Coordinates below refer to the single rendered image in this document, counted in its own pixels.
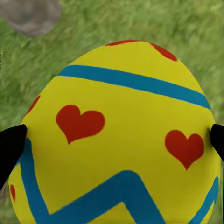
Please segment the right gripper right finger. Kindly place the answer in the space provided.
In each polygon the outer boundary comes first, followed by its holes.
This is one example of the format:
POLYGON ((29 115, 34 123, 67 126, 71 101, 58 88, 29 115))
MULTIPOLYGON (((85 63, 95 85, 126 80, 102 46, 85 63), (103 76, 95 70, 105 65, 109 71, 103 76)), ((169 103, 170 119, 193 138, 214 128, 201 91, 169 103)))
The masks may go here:
POLYGON ((210 140, 212 146, 224 162, 224 126, 213 124, 210 131, 210 140))

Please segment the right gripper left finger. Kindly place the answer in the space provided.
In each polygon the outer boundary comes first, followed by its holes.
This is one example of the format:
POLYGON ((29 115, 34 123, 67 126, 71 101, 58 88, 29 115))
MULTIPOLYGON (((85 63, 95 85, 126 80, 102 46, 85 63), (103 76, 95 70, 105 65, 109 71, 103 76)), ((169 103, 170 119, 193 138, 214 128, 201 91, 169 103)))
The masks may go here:
POLYGON ((0 191, 24 150, 25 124, 0 132, 0 191))

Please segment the easter egg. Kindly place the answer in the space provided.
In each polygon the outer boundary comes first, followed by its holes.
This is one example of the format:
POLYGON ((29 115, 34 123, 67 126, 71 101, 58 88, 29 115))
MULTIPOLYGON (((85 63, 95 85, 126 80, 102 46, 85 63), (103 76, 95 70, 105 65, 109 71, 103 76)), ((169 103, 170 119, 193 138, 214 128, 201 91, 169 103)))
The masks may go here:
POLYGON ((207 224, 221 157, 188 68, 158 45, 113 42, 37 96, 8 177, 21 224, 207 224))

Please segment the wicker basket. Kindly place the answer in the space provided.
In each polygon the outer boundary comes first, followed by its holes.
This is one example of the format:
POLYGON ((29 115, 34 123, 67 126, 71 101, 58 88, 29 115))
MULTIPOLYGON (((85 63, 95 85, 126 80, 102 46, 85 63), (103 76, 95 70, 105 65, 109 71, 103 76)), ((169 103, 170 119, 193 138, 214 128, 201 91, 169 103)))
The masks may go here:
POLYGON ((8 184, 8 179, 7 179, 6 183, 4 184, 3 188, 0 191, 0 201, 5 199, 8 191, 9 191, 9 184, 8 184))

